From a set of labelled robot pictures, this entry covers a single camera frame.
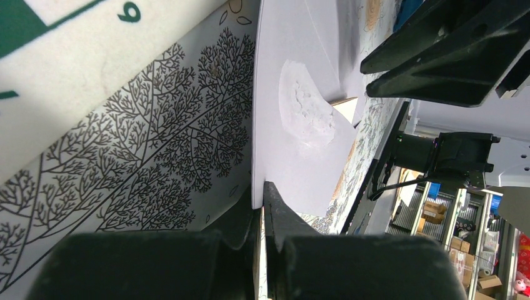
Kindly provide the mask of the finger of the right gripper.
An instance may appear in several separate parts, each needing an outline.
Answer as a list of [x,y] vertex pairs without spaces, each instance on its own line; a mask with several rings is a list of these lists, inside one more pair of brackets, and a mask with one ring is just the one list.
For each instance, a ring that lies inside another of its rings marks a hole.
[[363,74],[390,71],[433,46],[441,29],[457,39],[480,41],[529,27],[529,1],[424,1],[402,26],[366,56]]
[[529,25],[458,30],[368,84],[374,98],[480,106],[529,41]]

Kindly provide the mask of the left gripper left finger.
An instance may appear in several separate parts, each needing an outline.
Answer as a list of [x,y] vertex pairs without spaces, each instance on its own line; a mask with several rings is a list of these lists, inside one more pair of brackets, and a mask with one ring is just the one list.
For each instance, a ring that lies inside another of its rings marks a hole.
[[201,231],[83,233],[62,240],[28,299],[256,299],[251,189]]

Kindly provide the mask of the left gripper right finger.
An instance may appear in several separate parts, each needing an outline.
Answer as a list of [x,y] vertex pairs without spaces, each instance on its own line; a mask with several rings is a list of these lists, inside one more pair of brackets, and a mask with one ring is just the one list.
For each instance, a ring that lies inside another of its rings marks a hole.
[[416,236],[324,235],[263,186],[271,299],[466,299],[446,251]]

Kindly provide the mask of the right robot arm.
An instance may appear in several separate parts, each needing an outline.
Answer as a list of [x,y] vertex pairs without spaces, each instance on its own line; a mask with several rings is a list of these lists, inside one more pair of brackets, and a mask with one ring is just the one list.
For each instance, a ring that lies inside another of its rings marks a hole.
[[[408,98],[462,108],[528,81],[528,1],[424,1],[360,65],[378,74],[373,98]],[[437,138],[393,129],[386,164],[460,188],[502,188],[499,215],[529,232],[529,143],[483,132],[442,132]]]

